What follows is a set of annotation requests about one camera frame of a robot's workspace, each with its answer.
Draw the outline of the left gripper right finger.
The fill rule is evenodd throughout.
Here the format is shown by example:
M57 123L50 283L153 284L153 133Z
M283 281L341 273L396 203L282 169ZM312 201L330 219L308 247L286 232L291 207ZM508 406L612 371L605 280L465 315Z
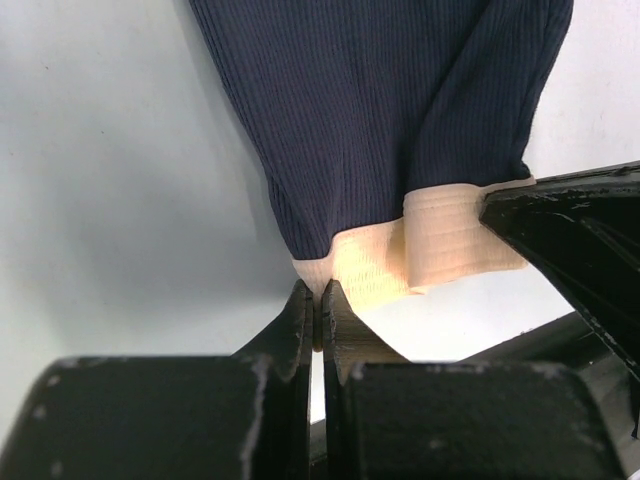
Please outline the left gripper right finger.
M594 396L559 363L410 362L322 296L330 479L635 479Z

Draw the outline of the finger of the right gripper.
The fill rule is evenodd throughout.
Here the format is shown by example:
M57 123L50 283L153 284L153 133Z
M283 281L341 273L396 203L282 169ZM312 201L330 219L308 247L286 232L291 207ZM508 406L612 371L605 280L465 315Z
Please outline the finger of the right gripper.
M494 192L480 220L545 276L628 369L638 369L637 162Z

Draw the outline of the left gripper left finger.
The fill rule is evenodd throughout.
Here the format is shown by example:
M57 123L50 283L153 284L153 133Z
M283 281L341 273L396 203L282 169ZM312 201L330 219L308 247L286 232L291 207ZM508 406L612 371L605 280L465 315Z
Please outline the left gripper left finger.
M312 293L229 356L67 357L34 383L5 479L305 479Z

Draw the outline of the navy blue underwear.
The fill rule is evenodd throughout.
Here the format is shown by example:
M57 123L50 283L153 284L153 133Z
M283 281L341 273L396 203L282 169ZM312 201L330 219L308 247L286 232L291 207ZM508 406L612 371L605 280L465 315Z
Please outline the navy blue underwear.
M195 1L299 278L356 311L523 268L480 222L523 155L569 1Z

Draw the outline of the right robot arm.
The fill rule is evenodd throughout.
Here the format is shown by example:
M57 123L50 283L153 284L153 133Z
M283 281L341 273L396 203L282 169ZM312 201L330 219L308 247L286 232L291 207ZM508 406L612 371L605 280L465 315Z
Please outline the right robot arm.
M485 350L480 360L559 363L598 404L613 443L639 463L639 165L548 177L493 193L482 222L573 311Z

